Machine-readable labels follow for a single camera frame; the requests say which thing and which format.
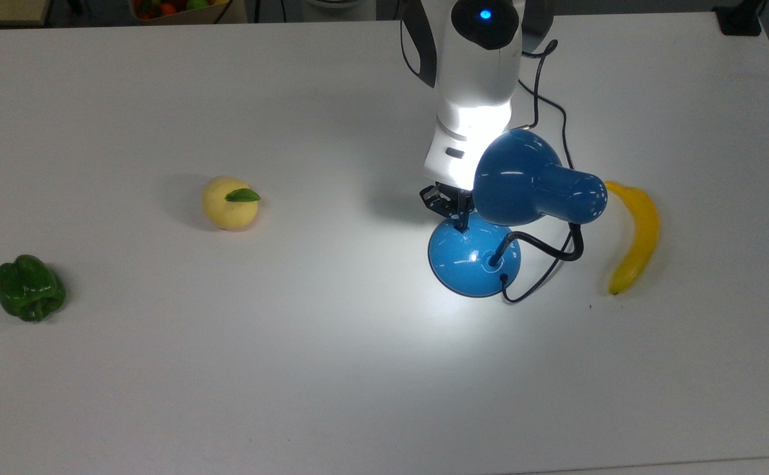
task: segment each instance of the black stand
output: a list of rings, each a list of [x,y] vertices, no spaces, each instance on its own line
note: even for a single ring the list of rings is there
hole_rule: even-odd
[[[759,36],[762,27],[756,10],[761,3],[762,0],[743,0],[735,7],[714,7],[721,32],[728,36]]]

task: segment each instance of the lamp base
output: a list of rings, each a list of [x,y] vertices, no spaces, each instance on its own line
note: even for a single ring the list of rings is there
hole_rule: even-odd
[[[510,228],[496,226],[477,213],[469,216],[469,229],[457,231],[454,220],[447,219],[432,232],[428,242],[428,262],[438,280],[466,297],[490,297],[502,291],[502,274],[513,282],[522,259],[519,244],[513,241],[495,267],[490,257],[498,249]]]

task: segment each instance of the green leaf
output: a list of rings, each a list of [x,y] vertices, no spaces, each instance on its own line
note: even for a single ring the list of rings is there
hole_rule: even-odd
[[[241,187],[240,189],[236,189],[226,196],[226,201],[233,201],[236,203],[248,203],[252,201],[260,201],[260,199],[261,196],[259,196],[258,193],[255,193],[251,189],[248,189],[248,187]]]

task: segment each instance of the lamp shade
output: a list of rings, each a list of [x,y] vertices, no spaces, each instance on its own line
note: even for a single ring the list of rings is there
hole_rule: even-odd
[[[540,136],[514,129],[481,156],[472,198],[478,214],[496,225],[520,226],[544,214],[586,224],[604,213],[607,189],[596,175],[565,168]]]

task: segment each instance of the blue desk lamp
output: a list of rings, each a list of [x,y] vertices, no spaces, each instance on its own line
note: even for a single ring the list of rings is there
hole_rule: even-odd
[[[595,175],[563,168],[557,153],[535,133],[514,129],[482,154],[472,199],[475,211],[469,215],[469,229],[457,229],[457,220],[442,222],[430,237],[428,260],[447,288],[467,297],[489,297],[519,273],[517,240],[562,261],[580,258],[584,251],[580,225],[604,212],[607,190]],[[569,223],[572,252],[553,249],[508,227],[534,222],[545,214]]]

